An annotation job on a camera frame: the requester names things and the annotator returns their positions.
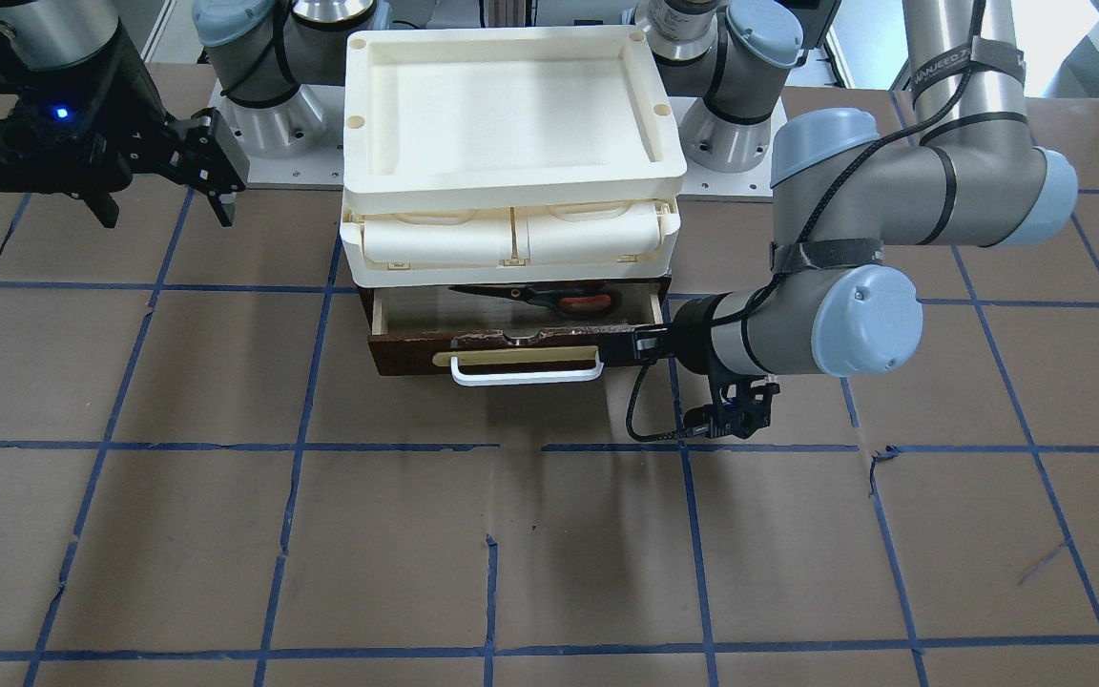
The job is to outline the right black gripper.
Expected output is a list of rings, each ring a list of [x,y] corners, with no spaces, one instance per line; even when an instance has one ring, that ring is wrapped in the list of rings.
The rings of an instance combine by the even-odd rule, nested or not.
[[[126,31],[70,66],[31,69],[0,31],[0,192],[75,195],[106,229],[116,228],[113,193],[136,174],[206,195],[222,228],[233,226],[248,159],[217,110],[188,120],[166,112]]]

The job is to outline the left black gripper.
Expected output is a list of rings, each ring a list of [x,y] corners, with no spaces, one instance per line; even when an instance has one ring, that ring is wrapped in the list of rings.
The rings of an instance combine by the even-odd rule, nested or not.
[[[693,299],[677,308],[667,326],[624,326],[599,335],[599,361],[606,366],[654,364],[675,357],[696,375],[707,375],[714,357],[711,326],[721,299]]]

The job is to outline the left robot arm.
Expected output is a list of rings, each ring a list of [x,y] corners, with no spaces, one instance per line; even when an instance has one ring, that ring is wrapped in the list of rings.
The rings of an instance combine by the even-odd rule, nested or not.
[[[1030,246],[1076,204],[1076,170],[1033,144],[1007,1],[907,1],[915,145],[852,108],[795,117],[771,145],[775,239],[762,293],[682,304],[602,344],[606,364],[676,357],[698,374],[882,374],[922,337],[889,246]]]

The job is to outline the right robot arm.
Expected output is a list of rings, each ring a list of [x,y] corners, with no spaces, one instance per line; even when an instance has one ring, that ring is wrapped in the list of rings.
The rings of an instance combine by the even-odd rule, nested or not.
[[[109,1],[0,1],[0,193],[84,201],[116,226],[114,193],[157,175],[230,226],[249,164],[313,145],[313,91],[344,81],[345,48],[391,22],[385,1],[197,1],[197,38],[225,106],[166,109]]]

